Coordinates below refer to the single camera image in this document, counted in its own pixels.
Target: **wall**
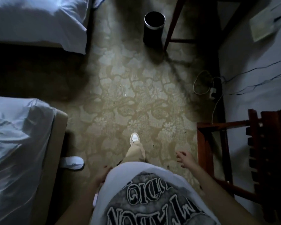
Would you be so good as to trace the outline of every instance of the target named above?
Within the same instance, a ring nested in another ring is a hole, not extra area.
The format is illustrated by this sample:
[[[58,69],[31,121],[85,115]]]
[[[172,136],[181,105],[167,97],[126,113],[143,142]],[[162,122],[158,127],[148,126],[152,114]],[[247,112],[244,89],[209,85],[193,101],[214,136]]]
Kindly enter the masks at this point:
[[[222,44],[218,51],[220,73],[226,79],[230,79],[238,73],[281,60],[281,22],[274,35],[256,43],[253,42],[249,28],[250,18],[267,5],[273,7],[279,2],[281,0],[260,0]],[[221,25],[228,22],[228,18],[234,10],[235,4],[219,3],[218,11]],[[281,6],[272,12],[274,17],[281,15]],[[223,92],[224,94],[236,92],[280,73],[281,62],[237,77],[230,83],[223,85]],[[281,78],[259,86],[244,95],[224,95],[224,105],[227,122],[248,119],[248,109],[255,109],[258,113],[279,110],[281,109]],[[227,135],[234,184],[253,192],[254,183],[251,178],[252,169],[248,166],[249,148],[245,128],[229,130]],[[258,204],[241,197],[236,197],[236,200],[256,218],[262,220],[262,211]]]

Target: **floral carpet pattern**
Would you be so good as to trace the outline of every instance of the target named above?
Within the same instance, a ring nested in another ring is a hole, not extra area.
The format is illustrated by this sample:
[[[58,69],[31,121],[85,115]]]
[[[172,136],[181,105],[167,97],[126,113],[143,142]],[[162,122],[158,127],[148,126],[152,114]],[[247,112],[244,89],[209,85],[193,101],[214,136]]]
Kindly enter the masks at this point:
[[[106,0],[93,14],[86,56],[53,48],[1,50],[0,96],[39,98],[69,116],[68,156],[81,156],[82,171],[62,171],[56,193],[59,213],[103,165],[115,166],[130,147],[133,132],[141,138],[154,165],[198,182],[176,162],[176,150],[197,157],[196,123],[211,120],[214,103],[193,92],[205,67],[196,45],[170,43],[167,52],[142,41],[146,12],[166,16],[165,38],[176,0]],[[198,9],[187,3],[173,37],[192,38]],[[200,85],[197,91],[207,88]]]

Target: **leg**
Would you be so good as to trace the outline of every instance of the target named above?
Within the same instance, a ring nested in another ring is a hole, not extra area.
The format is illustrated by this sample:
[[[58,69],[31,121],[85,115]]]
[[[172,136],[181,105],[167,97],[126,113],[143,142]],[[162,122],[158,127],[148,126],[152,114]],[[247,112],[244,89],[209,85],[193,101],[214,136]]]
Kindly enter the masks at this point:
[[[172,34],[174,32],[176,23],[178,21],[178,18],[180,16],[180,13],[181,13],[181,10],[182,10],[182,7],[183,7],[185,1],[186,0],[178,0],[177,3],[176,3],[176,7],[175,7],[175,10],[174,10],[174,13],[173,13],[173,18],[172,18],[172,21],[171,21],[171,24],[170,24],[170,28],[169,28],[169,31],[168,31],[167,39],[165,40],[164,51],[166,51],[167,48],[168,48],[169,42],[170,42],[170,40],[172,38]]]
[[[135,132],[130,137],[130,145],[131,145],[131,147],[127,151],[126,156],[121,161],[121,163],[145,162],[146,161],[145,150],[143,148],[142,143],[140,142],[140,138],[139,138],[138,134]]]

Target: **metal rim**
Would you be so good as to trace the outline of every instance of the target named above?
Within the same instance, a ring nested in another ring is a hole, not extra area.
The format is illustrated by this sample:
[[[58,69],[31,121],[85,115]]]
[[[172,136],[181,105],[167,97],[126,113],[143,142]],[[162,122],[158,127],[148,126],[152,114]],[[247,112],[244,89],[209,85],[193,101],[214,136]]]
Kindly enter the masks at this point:
[[[152,29],[152,30],[157,30],[157,29],[162,28],[162,27],[165,25],[165,22],[164,22],[164,23],[163,23],[161,26],[159,26],[159,27],[150,26],[150,25],[146,22],[146,15],[147,15],[148,13],[146,13],[146,14],[145,14],[145,17],[144,17],[145,25],[146,25],[147,28],[150,28],[150,29]]]

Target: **khaki pants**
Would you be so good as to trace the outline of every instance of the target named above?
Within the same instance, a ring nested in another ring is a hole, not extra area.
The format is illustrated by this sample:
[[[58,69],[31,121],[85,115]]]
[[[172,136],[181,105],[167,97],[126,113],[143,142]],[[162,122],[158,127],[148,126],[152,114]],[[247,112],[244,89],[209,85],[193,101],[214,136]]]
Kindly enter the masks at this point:
[[[146,154],[141,142],[135,141],[131,145],[120,164],[125,162],[146,162]]]

